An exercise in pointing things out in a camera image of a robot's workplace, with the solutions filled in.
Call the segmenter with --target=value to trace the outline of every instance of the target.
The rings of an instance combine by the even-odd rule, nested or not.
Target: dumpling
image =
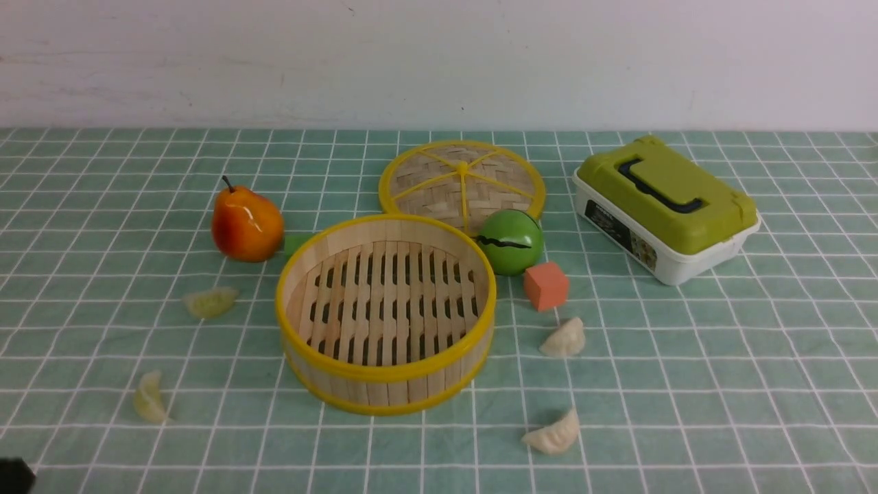
[[[570,357],[586,347],[586,327],[582,319],[574,317],[556,329],[540,345],[540,352],[549,357]]]
[[[238,290],[231,287],[213,287],[204,292],[186,294],[183,303],[189,313],[198,319],[222,316],[234,305]]]
[[[558,422],[528,432],[522,442],[545,454],[562,454],[579,438],[579,415],[571,408]]]
[[[153,424],[161,424],[169,420],[162,402],[162,392],[159,389],[161,380],[162,371],[147,372],[141,376],[140,384],[134,391],[134,411],[141,418]]]

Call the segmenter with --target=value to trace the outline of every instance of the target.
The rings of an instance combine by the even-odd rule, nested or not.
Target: green block
[[[299,247],[305,244],[309,238],[317,235],[315,233],[298,233],[295,235],[288,235],[284,238],[284,254],[286,257],[291,258],[296,251],[299,250]]]

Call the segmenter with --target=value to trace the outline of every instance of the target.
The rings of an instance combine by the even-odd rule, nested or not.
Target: pear stem
[[[222,176],[222,181],[223,181],[223,182],[226,182],[226,185],[228,185],[228,191],[229,191],[230,193],[233,193],[233,192],[234,192],[234,187],[232,187],[232,182],[229,182],[229,181],[228,181],[228,177],[225,176],[225,175],[223,175],[223,176]]]

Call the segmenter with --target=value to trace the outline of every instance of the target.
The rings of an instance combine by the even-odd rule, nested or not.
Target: green checkered tablecloth
[[[641,134],[0,129],[0,456],[39,494],[878,492],[878,134],[659,133],[764,221],[681,287],[573,211],[582,161]],[[398,418],[324,406],[281,358],[284,257],[212,243],[220,174],[309,232],[378,213],[404,149],[462,137],[542,173],[569,302],[538,314],[502,278],[491,357],[457,397]],[[237,305],[194,323],[180,298],[217,284]],[[542,356],[571,316],[586,350]],[[153,369],[162,426],[131,405]],[[574,404],[567,453],[520,442]]]

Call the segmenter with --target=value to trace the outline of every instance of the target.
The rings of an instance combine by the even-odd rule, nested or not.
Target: yellow spoke
[[[499,154],[499,152],[497,152],[497,151],[491,151],[490,153],[488,153],[484,156],[479,156],[478,158],[472,160],[471,163],[466,165],[466,170],[469,170],[470,168],[472,168],[473,166],[475,166],[479,163],[482,163],[483,161],[485,161],[486,158],[489,158],[491,156],[498,155],[498,154]]]
[[[466,210],[466,176],[460,174],[460,214],[464,217],[464,233],[470,234],[469,212]]]
[[[406,190],[402,191],[401,193],[396,194],[395,196],[393,196],[392,200],[397,200],[397,199],[401,198],[402,196],[413,193],[414,191],[421,189],[422,187],[424,187],[426,185],[434,184],[435,182],[438,182],[439,180],[444,180],[444,179],[446,179],[448,177],[452,177],[454,175],[457,175],[456,171],[453,171],[451,173],[445,173],[445,174],[439,175],[437,177],[428,178],[427,180],[424,180],[423,182],[419,183],[418,185],[412,185],[411,187],[407,188]]]
[[[528,193],[524,192],[522,189],[519,189],[518,187],[513,187],[509,184],[504,184],[502,182],[498,182],[497,180],[494,180],[493,178],[483,177],[483,176],[479,175],[478,173],[472,173],[472,172],[467,173],[467,175],[469,175],[470,177],[473,177],[473,178],[478,178],[479,180],[484,180],[489,184],[496,185],[496,186],[500,187],[501,189],[506,189],[506,190],[512,191],[514,193],[517,193],[519,195],[523,195],[524,197],[526,197],[528,199],[534,199],[533,194],[528,194]]]
[[[424,156],[426,156],[426,157],[428,157],[428,158],[430,158],[430,159],[435,159],[436,161],[438,161],[438,162],[440,162],[440,163],[442,163],[442,164],[444,164],[445,166],[448,166],[448,167],[450,167],[450,168],[456,168],[455,165],[453,165],[453,164],[449,163],[448,161],[446,161],[445,158],[443,158],[443,157],[441,157],[441,156],[434,155],[433,153],[428,153],[427,151],[418,151],[418,154],[422,154],[422,155],[424,155]]]

